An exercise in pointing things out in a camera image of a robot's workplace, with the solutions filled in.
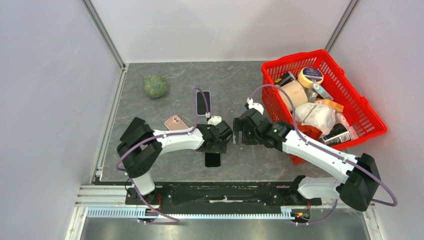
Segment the pink phone case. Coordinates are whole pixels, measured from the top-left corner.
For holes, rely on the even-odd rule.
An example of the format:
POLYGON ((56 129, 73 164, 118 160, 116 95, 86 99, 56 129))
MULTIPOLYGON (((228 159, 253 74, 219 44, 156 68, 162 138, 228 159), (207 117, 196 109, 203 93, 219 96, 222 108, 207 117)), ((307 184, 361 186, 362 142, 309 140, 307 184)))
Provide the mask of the pink phone case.
POLYGON ((164 125, 170 130, 170 131, 177 131, 177 130, 186 130, 189 127, 180 119, 179 116, 173 115, 168 120, 164 122, 164 125))

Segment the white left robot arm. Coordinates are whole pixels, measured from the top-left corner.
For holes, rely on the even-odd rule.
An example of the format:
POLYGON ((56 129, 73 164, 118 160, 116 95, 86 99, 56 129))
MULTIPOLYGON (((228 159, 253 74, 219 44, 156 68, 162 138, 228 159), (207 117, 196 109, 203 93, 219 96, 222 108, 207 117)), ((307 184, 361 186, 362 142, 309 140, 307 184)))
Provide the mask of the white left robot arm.
POLYGON ((123 171, 138 190, 144 204, 157 198, 150 169, 160 155, 180 150, 224 154, 233 130, 222 120, 213 124, 197 124, 182 130, 154 130, 143 119, 135 117, 120 137, 116 151, 116 169, 123 171))

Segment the red plastic basket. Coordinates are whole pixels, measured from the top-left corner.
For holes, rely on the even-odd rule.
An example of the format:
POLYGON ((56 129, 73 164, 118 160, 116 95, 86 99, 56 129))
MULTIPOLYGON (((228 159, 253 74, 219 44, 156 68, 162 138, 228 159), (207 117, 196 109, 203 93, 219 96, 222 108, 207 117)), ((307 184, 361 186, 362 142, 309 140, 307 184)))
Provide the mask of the red plastic basket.
POLYGON ((387 132, 386 125, 369 104, 368 99, 356 91, 346 78, 345 71, 324 49, 299 52, 263 63, 262 82, 266 85, 272 84, 286 72, 292 72, 297 76, 305 67, 314 67, 323 73, 321 85, 336 103, 344 106, 343 115, 357 133, 357 139, 334 145, 334 149, 343 151, 387 132))

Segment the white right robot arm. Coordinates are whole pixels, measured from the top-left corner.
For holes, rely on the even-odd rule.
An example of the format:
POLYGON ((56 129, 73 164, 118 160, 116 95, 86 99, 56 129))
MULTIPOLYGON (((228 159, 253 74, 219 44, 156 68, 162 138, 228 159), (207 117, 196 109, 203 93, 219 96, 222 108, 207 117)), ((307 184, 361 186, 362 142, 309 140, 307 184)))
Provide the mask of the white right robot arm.
POLYGON ((296 205, 307 199, 332 198, 364 212, 381 185, 380 173, 371 155, 355 156, 338 151, 298 133, 289 123, 281 120, 271 123, 254 108, 234 118, 233 131, 236 144, 276 149, 300 157, 331 175, 322 178, 298 176, 288 191, 289 200, 296 205))

